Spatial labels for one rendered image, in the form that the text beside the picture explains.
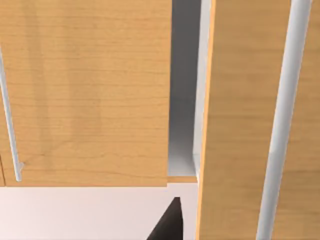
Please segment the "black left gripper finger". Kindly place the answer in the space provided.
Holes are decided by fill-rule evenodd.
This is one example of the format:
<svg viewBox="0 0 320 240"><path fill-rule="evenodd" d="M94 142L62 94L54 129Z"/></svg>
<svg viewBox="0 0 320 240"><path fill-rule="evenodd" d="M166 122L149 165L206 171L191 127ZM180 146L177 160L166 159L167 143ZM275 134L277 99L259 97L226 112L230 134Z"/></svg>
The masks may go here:
<svg viewBox="0 0 320 240"><path fill-rule="evenodd" d="M184 219L180 197L174 197L146 240L184 240Z"/></svg>

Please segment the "wooden cupboard with grey inside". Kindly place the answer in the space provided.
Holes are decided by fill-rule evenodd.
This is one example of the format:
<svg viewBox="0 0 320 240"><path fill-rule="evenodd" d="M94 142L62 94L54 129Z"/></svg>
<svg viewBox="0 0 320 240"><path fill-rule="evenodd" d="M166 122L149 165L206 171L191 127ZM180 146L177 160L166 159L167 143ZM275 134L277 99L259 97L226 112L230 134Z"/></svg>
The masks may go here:
<svg viewBox="0 0 320 240"><path fill-rule="evenodd" d="M199 182L214 0L172 0L169 142L171 182Z"/></svg>

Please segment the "open wooden cupboard door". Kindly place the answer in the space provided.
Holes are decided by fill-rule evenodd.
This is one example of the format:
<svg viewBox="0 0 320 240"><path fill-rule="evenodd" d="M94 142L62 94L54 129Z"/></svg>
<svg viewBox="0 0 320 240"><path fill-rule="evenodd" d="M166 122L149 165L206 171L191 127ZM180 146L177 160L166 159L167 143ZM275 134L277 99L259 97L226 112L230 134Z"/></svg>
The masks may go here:
<svg viewBox="0 0 320 240"><path fill-rule="evenodd" d="M294 0L211 0L196 240L255 240ZM320 240L320 0L311 11L271 240Z"/></svg>

